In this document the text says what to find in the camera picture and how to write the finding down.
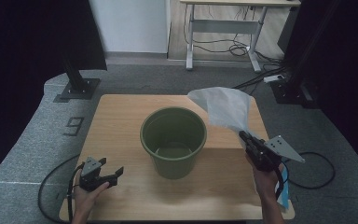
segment tabletop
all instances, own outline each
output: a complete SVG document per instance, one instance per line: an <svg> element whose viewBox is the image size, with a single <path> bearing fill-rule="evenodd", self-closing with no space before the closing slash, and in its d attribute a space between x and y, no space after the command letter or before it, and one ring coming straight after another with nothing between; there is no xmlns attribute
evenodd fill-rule
<svg viewBox="0 0 358 224"><path fill-rule="evenodd" d="M191 173L170 180L158 175L140 142L145 118L166 106L188 108L201 116L207 141ZM249 128L268 139L252 98ZM261 219L252 167L237 134L209 125L208 115L185 95L104 95L95 112L78 164L88 156L107 158L101 176L124 166L117 186L98 198L89 220L244 220ZM283 217L295 215L292 204ZM68 220L67 203L62 220Z"/></svg>
<svg viewBox="0 0 358 224"><path fill-rule="evenodd" d="M255 6L255 7L299 7L299 0L180 0L190 5Z"/></svg>

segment desk foot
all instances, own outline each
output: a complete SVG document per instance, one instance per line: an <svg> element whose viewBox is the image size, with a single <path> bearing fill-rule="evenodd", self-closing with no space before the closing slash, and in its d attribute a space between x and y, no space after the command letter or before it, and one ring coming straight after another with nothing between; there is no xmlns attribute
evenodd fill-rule
<svg viewBox="0 0 358 224"><path fill-rule="evenodd" d="M189 44L187 44L186 69L193 70L193 45L190 47Z"/></svg>
<svg viewBox="0 0 358 224"><path fill-rule="evenodd" d="M250 47L246 47L246 49L248 50L248 56L249 56L249 59L251 60L252 66L255 70L255 73L261 73L261 68L260 68L260 65L258 64L255 53L254 52L251 53L251 51L249 50Z"/></svg>

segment background desk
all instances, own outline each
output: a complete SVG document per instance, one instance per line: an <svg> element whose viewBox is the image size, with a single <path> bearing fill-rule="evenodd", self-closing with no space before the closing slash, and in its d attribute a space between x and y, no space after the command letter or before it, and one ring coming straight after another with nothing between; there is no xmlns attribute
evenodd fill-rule
<svg viewBox="0 0 358 224"><path fill-rule="evenodd" d="M194 170L169 180L154 170L140 142L145 118L164 106L182 106L199 114L208 138ZM255 100L249 127L268 139ZM101 175L124 166L118 185L103 192L90 220L236 220L261 219L251 166L244 158L237 135L208 124L207 113L184 95L104 95L91 123L78 163L88 156L106 157ZM293 218L293 207L283 213ZM67 220L67 204L60 218Z"/></svg>
<svg viewBox="0 0 358 224"><path fill-rule="evenodd" d="M248 34L254 35L252 43L247 47L249 58L255 72L261 72L255 56L255 46L263 27L268 7L299 7L300 1L293 0L181 0L181 3L191 5L188 22L188 44L186 56L186 69L193 69L193 33L226 33L226 34ZM217 6L252 6L263 7L258 21L218 21L218 20L197 20L194 15L195 5L217 5Z"/></svg>

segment wooden table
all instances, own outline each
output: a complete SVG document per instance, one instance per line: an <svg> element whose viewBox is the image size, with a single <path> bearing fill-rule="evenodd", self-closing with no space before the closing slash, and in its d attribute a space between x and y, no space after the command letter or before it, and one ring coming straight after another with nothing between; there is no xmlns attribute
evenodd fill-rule
<svg viewBox="0 0 358 224"><path fill-rule="evenodd" d="M182 106L199 114L208 137L193 171L178 180L154 170L140 142L145 118L165 106ZM261 219L252 168L231 130L208 124L208 115L184 95L104 95L95 112L78 164L88 156L106 157L101 175L124 166L118 185L99 197L89 220L239 220ZM249 127L268 139L255 100ZM283 211L294 217L293 206ZM60 212L68 220L66 200Z"/></svg>
<svg viewBox="0 0 358 224"><path fill-rule="evenodd" d="M180 0L180 2L191 5L188 22L187 70L193 69L193 33L224 33L254 35L252 43L247 47L247 54L256 73L261 72L261 68L255 55L255 46L260 36L268 7L299 7L301 5L299 0ZM197 20L194 17L195 5L251 6L262 7L263 10L258 21Z"/></svg>

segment green bucket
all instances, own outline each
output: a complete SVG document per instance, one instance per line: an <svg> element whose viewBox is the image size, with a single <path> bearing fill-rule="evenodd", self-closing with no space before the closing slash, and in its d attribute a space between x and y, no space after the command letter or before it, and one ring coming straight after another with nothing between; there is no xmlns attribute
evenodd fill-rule
<svg viewBox="0 0 358 224"><path fill-rule="evenodd" d="M165 107L149 115L141 127L141 143L156 171L168 179L188 175L206 141L199 115L182 107Z"/></svg>

